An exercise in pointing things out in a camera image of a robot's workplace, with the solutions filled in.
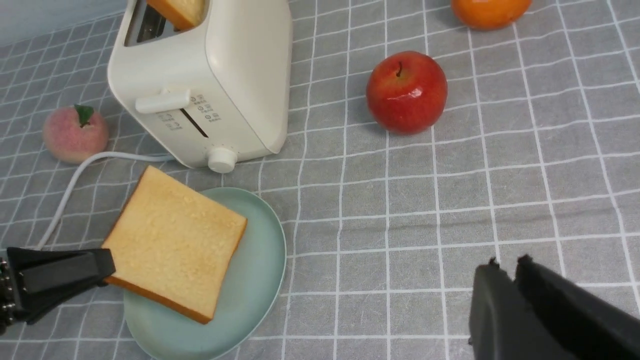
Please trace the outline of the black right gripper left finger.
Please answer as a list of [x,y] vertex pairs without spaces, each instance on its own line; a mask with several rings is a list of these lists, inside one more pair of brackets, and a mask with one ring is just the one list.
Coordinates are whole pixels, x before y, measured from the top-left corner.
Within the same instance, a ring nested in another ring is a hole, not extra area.
[[33,250],[9,247],[0,265],[0,333],[34,325],[62,303],[115,273],[110,249]]

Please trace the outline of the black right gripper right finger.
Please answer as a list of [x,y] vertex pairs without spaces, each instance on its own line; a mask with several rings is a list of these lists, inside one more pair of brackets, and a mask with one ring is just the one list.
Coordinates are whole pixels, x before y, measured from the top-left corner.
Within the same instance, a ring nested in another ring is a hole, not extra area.
[[637,360],[640,322],[541,265],[475,269],[468,320],[476,360]]

